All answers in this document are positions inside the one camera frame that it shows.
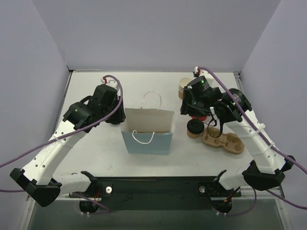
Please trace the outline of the single black cup lid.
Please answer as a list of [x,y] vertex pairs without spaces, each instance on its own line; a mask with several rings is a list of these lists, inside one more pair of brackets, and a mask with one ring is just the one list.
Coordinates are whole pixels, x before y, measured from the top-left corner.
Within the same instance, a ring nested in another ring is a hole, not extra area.
[[204,130],[204,123],[198,119],[191,119],[187,123],[187,130],[191,134],[199,135]]

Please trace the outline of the blue paper bag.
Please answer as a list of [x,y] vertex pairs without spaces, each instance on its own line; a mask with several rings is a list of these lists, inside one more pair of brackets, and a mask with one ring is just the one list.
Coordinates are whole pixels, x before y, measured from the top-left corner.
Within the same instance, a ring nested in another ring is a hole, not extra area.
[[[175,131],[175,112],[158,108],[125,108],[125,121],[120,130],[128,153],[168,155]],[[135,131],[167,131],[168,133],[135,133]]]

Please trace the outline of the single brown pulp carrier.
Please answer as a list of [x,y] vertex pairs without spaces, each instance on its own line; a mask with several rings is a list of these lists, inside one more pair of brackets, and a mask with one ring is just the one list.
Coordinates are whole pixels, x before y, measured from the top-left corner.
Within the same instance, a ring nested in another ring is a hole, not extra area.
[[156,134],[163,134],[168,133],[167,131],[135,131],[135,133],[156,133]]

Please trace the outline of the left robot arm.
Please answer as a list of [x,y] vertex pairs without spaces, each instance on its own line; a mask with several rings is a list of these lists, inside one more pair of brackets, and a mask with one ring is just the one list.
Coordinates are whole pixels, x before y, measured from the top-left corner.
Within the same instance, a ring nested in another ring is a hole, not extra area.
[[125,119],[120,87],[111,80],[96,87],[92,96],[72,104],[50,138],[51,143],[23,168],[15,168],[10,177],[41,207],[46,207],[59,195],[82,192],[92,197],[97,192],[97,179],[87,171],[70,175],[54,175],[59,164],[73,146],[93,127],[105,121],[114,125]]

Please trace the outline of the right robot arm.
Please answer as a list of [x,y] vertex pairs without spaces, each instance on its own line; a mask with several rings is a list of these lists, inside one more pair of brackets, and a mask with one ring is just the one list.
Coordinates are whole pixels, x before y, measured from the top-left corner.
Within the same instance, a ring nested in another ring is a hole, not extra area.
[[183,100],[180,109],[182,115],[198,117],[210,116],[212,121],[227,126],[248,150],[253,160],[248,167],[235,171],[222,171],[213,183],[213,191],[224,195],[230,189],[249,185],[264,191],[281,185],[285,171],[293,166],[294,158],[281,156],[268,138],[264,124],[260,124],[251,103],[238,89],[211,87],[205,76],[199,76],[183,88]]

